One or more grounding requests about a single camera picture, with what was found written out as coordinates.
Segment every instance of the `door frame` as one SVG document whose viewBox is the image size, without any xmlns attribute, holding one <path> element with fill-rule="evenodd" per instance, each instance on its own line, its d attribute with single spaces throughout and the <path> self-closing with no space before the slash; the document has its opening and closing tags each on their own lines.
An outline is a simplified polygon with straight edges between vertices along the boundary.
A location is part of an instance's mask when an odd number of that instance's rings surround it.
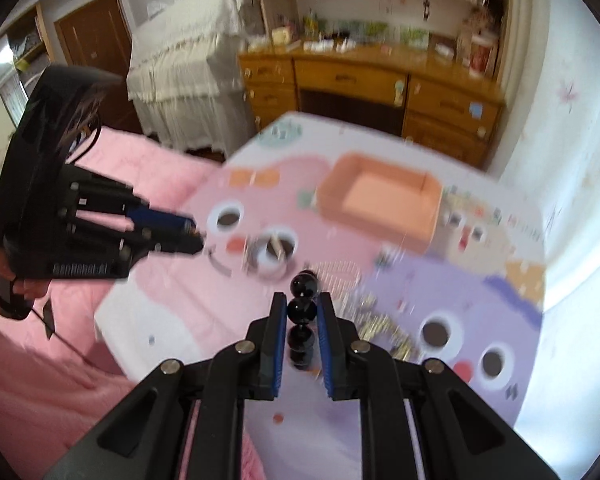
<svg viewBox="0 0 600 480">
<path fill-rule="evenodd" d="M 90 1 L 86 2 L 83 6 L 80 6 L 77 9 L 72 10 L 71 12 L 68 12 L 64 16 L 62 16 L 54 21 L 54 27 L 56 29 L 56 34 L 58 35 L 58 40 L 60 42 L 60 46 L 62 47 L 62 52 L 64 53 L 64 58 L 66 59 L 66 62 L 69 65 L 74 65 L 74 64 L 78 64 L 78 63 L 76 63 L 74 61 L 74 59 L 71 57 L 71 53 L 69 52 L 69 48 L 67 47 L 66 40 L 64 38 L 64 33 L 62 32 L 62 28 L 60 27 L 60 22 L 66 18 L 70 18 L 74 14 L 83 10 L 85 7 L 91 5 L 93 2 L 97 2 L 97 1 L 98 0 L 90 0 Z M 126 16 L 125 16 L 125 11 L 122 6 L 122 1 L 121 0 L 116 0 L 116 1 L 118 3 L 118 10 L 120 11 L 120 16 L 122 17 L 122 23 L 125 25 L 126 35 L 129 38 L 129 43 L 131 43 L 131 31 L 129 30 L 129 24 L 126 22 Z"/>
</svg>

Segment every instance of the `metal bolt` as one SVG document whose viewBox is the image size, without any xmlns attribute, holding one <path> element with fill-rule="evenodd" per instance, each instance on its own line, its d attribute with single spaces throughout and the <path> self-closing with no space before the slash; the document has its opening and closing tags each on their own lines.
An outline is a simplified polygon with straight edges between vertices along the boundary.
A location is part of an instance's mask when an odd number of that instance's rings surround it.
<svg viewBox="0 0 600 480">
<path fill-rule="evenodd" d="M 440 359 L 428 359 L 424 363 L 424 369 L 430 374 L 441 374 L 445 371 L 445 364 Z"/>
<path fill-rule="evenodd" d="M 160 365 L 160 370 L 165 375 L 173 375 L 180 371 L 180 361 L 177 359 L 167 359 Z"/>
<path fill-rule="evenodd" d="M 238 354 L 250 354 L 255 349 L 256 345 L 253 341 L 249 341 L 248 339 L 243 339 L 235 344 L 235 351 L 238 352 Z"/>
<path fill-rule="evenodd" d="M 371 350 L 371 345 L 366 341 L 358 339 L 357 341 L 351 343 L 351 349 L 356 354 L 366 354 L 367 352 L 369 352 L 369 350 Z"/>
<path fill-rule="evenodd" d="M 122 247 L 122 249 L 120 249 L 120 258 L 123 260 L 128 260 L 131 258 L 131 249 L 129 249 L 127 246 Z"/>
</svg>

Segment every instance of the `cartoon print table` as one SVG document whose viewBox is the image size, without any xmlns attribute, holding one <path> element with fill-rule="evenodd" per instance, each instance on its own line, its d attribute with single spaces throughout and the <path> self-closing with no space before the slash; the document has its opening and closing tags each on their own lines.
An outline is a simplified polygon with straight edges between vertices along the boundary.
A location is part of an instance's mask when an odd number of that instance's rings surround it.
<svg viewBox="0 0 600 480">
<path fill-rule="evenodd" d="M 328 221 L 314 192 L 334 163 L 358 152 L 428 171 L 444 193 L 429 251 L 378 266 L 383 241 Z M 96 313 L 122 369 L 141 379 L 163 359 L 193 362 L 244 337 L 274 291 L 307 262 L 353 262 L 361 288 L 415 341 L 444 360 L 510 425 L 525 397 L 541 327 L 541 217 L 525 197 L 400 139 L 299 113 L 284 115 L 216 171 L 182 210 L 207 231 L 196 257 L 155 254 Z M 247 236 L 276 233 L 292 257 L 284 276 L 242 270 Z M 263 246 L 263 267 L 275 258 Z M 315 370 L 285 360 L 280 397 L 248 402 L 246 428 L 270 479 L 360 478 L 358 404 L 328 399 Z"/>
</svg>

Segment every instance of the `beige cartoon character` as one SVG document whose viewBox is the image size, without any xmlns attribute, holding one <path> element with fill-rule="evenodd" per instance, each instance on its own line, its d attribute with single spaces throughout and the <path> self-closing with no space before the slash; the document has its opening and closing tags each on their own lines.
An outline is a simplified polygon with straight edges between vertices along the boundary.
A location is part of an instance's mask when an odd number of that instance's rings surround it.
<svg viewBox="0 0 600 480">
<path fill-rule="evenodd" d="M 501 220 L 499 209 L 447 189 L 429 251 L 475 274 L 506 276 L 521 298 L 540 305 L 544 265 L 512 259 L 515 247 Z"/>
</svg>

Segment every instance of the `orange plastic box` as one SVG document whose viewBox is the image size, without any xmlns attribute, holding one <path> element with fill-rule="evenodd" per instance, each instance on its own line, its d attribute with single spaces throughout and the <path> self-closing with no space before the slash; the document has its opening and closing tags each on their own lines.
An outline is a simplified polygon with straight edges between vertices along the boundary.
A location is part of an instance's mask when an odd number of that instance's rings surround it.
<svg viewBox="0 0 600 480">
<path fill-rule="evenodd" d="M 320 214 L 418 254 L 431 243 L 442 186 L 430 173 L 359 153 L 342 156 L 320 184 Z"/>
</svg>

